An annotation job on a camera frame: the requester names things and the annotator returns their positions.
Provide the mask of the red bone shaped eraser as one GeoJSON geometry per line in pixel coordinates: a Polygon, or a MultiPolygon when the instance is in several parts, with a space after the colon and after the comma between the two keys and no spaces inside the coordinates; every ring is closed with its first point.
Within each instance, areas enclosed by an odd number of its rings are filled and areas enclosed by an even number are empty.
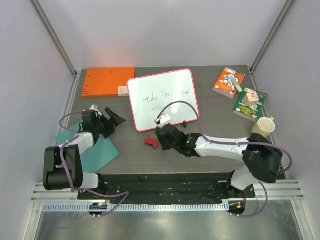
{"type": "Polygon", "coordinates": [[[148,146],[152,146],[154,149],[159,147],[159,142],[153,138],[146,137],[144,143],[148,146]]]}

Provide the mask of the pink framed whiteboard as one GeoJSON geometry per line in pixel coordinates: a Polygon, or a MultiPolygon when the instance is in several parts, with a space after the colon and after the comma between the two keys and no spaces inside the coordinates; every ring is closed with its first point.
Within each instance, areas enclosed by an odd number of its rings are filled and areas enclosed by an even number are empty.
{"type": "Polygon", "coordinates": [[[131,78],[127,81],[128,96],[135,129],[154,130],[156,119],[163,114],[173,125],[197,120],[199,113],[196,87],[188,68],[131,78]]]}

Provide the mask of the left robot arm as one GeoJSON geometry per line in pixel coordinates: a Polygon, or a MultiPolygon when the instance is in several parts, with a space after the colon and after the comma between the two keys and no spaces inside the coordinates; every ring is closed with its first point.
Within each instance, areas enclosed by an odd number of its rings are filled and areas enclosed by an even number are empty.
{"type": "Polygon", "coordinates": [[[102,175],[85,172],[81,163],[81,155],[86,150],[96,145],[101,136],[110,137],[116,127],[126,121],[108,107],[104,111],[109,118],[96,105],[82,111],[82,130],[78,132],[63,126],[62,119],[59,121],[60,127],[74,133],[74,137],[64,144],[45,149],[43,186],[47,191],[70,189],[89,193],[97,200],[106,196],[107,186],[102,175]]]}

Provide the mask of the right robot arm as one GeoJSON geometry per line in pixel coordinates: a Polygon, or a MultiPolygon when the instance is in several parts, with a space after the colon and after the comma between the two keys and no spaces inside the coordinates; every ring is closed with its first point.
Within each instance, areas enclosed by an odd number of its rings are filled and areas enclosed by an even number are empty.
{"type": "Polygon", "coordinates": [[[185,134],[168,123],[157,127],[155,134],[164,151],[174,149],[185,157],[221,157],[244,163],[244,167],[229,174],[226,183],[214,186],[212,194],[217,199],[236,198],[258,181],[277,181],[283,153],[258,133],[249,138],[215,138],[185,134]]]}

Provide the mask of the whiteboard marker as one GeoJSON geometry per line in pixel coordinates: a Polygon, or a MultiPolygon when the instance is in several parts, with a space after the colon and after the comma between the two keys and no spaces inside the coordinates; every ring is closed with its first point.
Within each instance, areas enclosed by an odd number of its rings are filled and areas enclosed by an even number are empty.
{"type": "Polygon", "coordinates": [[[229,85],[230,85],[230,87],[232,89],[232,92],[234,92],[235,91],[235,86],[233,85],[233,83],[231,81],[231,78],[229,76],[227,76],[227,80],[228,80],[228,83],[229,83],[229,85]]]}

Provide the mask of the small white eraser block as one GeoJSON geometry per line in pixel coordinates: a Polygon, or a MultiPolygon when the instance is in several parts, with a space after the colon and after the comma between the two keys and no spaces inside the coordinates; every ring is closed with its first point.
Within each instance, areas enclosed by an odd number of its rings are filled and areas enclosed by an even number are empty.
{"type": "Polygon", "coordinates": [[[118,96],[119,97],[125,97],[125,96],[128,96],[129,95],[129,92],[128,92],[128,88],[127,86],[119,86],[118,87],[118,96]]]}

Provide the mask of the orange flat box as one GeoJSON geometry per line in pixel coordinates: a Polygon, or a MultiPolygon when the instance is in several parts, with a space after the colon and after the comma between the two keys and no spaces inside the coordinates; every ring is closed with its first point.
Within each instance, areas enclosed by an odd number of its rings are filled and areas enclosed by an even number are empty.
{"type": "Polygon", "coordinates": [[[88,68],[81,96],[83,98],[118,97],[118,88],[135,77],[135,67],[88,68]]]}

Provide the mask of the teal paper sheet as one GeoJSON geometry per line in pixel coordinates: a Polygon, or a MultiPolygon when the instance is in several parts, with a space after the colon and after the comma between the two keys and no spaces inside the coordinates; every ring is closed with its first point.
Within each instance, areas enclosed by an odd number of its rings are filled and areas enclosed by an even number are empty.
{"type": "MultiPolygon", "coordinates": [[[[82,121],[77,122],[70,129],[78,132],[80,130],[82,121]]],[[[74,133],[65,130],[55,137],[58,145],[62,145],[68,140],[74,137],[74,133]]],[[[84,172],[97,173],[111,161],[116,159],[120,153],[110,141],[109,138],[105,139],[100,135],[97,143],[88,148],[83,154],[81,154],[81,164],[84,172]]]]}

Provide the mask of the orange book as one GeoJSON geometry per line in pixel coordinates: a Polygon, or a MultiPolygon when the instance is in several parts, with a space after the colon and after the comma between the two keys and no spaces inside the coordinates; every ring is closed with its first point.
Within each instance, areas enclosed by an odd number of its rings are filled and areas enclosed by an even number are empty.
{"type": "Polygon", "coordinates": [[[226,67],[213,85],[212,90],[233,99],[237,92],[241,93],[243,91],[241,84],[245,76],[246,74],[244,72],[226,67]]]}

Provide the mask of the green book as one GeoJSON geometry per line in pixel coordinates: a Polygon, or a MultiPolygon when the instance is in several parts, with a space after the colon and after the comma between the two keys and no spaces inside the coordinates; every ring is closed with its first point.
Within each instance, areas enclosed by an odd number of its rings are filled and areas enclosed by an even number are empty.
{"type": "Polygon", "coordinates": [[[252,122],[256,122],[260,117],[266,98],[266,93],[246,87],[241,93],[233,113],[252,122]]]}

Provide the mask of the wooden cube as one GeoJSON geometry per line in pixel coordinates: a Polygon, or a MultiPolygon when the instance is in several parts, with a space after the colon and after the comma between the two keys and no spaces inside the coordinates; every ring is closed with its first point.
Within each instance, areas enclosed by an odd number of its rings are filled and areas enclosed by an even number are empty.
{"type": "Polygon", "coordinates": [[[257,92],[247,92],[246,95],[243,98],[243,103],[245,106],[254,106],[259,102],[259,96],[257,92]]]}

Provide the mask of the yellow green paper cup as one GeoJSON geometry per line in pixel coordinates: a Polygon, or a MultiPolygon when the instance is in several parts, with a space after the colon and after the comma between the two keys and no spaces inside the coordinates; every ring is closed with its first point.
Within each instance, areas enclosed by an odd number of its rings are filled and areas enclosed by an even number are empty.
{"type": "Polygon", "coordinates": [[[264,138],[270,136],[276,129],[273,117],[261,117],[251,129],[252,134],[259,134],[264,138]]]}

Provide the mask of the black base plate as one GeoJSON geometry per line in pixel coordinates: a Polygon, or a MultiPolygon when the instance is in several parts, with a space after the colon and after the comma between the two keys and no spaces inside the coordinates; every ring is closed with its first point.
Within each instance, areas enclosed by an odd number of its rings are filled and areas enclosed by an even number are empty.
{"type": "Polygon", "coordinates": [[[110,200],[118,204],[119,194],[129,192],[124,204],[191,205],[219,204],[227,199],[255,198],[253,185],[234,190],[230,173],[114,174],[103,175],[102,196],[80,192],[79,200],[110,200]]]}

